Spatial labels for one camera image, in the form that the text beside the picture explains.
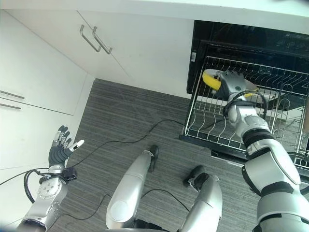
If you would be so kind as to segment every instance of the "cabinet door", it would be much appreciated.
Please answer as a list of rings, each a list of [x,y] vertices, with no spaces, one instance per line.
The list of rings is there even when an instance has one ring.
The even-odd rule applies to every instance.
[[[86,72],[3,10],[0,21],[0,90],[24,99],[0,97],[73,115]]]
[[[77,11],[24,9],[7,10],[7,12],[93,77],[133,85],[133,80],[128,77],[113,55],[106,54],[103,49],[96,52],[81,37],[80,27],[83,24],[85,36],[98,48],[98,43],[92,37],[92,30]]]
[[[0,103],[7,105],[0,105],[0,170],[47,163],[57,129],[70,126],[73,116],[1,98]]]
[[[137,87],[188,97],[193,20],[80,12]]]

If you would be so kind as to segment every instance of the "drawer handle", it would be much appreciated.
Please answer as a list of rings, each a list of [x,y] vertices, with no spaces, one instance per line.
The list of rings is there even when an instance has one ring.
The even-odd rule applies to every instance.
[[[80,28],[80,30],[79,30],[81,36],[87,41],[87,43],[88,43],[90,46],[92,46],[92,48],[93,48],[96,52],[99,52],[99,51],[101,50],[101,45],[100,45],[98,48],[96,48],[96,47],[87,39],[87,37],[85,37],[85,35],[83,34],[83,30],[84,30],[84,25],[82,24],[82,25],[81,25],[81,28]]]
[[[96,31],[97,31],[97,27],[94,27],[93,28],[93,31],[92,31],[92,36],[93,38],[95,38],[95,40],[98,42],[98,44],[100,44],[101,47],[103,47],[104,51],[107,53],[107,54],[110,54],[112,52],[112,48],[108,48],[103,42],[102,40],[97,36],[96,34]]]
[[[17,106],[12,106],[12,105],[6,105],[6,104],[2,104],[2,103],[0,103],[0,106],[9,107],[9,108],[13,108],[13,109],[16,109],[16,110],[21,110],[21,108],[20,108],[20,107],[17,107]]]
[[[23,96],[19,96],[19,95],[13,94],[13,93],[8,93],[8,92],[2,91],[2,90],[0,90],[0,93],[7,94],[7,95],[17,97],[17,98],[21,98],[21,99],[25,99]]]

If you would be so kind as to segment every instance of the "robot leg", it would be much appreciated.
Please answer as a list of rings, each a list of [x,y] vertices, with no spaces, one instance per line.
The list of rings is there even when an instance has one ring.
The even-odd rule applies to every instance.
[[[222,215],[222,193],[218,178],[206,173],[204,166],[197,166],[183,181],[199,191],[192,209],[179,232],[216,232]]]
[[[145,150],[121,179],[107,207],[106,226],[109,229],[132,228],[148,171],[153,171],[158,147]]]

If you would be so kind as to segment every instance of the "dishwasher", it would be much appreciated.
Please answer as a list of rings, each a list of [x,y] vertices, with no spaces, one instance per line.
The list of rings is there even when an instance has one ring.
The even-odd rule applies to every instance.
[[[223,117],[226,101],[202,81],[206,69],[236,71],[258,87],[268,101],[266,121],[289,152],[309,157],[309,35],[244,25],[194,23],[187,93],[192,94],[181,140],[207,147],[213,157],[242,165],[243,141]],[[258,115],[262,102],[251,96]],[[291,157],[301,178],[309,162]]]

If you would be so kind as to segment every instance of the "wire dish rack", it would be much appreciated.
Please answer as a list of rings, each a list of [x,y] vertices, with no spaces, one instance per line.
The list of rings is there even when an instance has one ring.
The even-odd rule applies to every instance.
[[[265,65],[235,60],[206,57],[200,75],[195,80],[195,90],[191,98],[183,136],[199,139],[204,146],[234,155],[245,152],[242,140],[223,117],[223,107],[227,104],[212,94],[212,90],[202,81],[205,69],[237,71],[245,79],[254,83],[268,101],[266,121],[271,133],[287,151],[302,153],[309,157],[309,133],[303,131],[306,103],[309,93],[309,74],[294,72]],[[261,116],[264,109],[256,96],[248,98],[255,103]],[[297,167],[309,170],[309,162],[295,158]]]

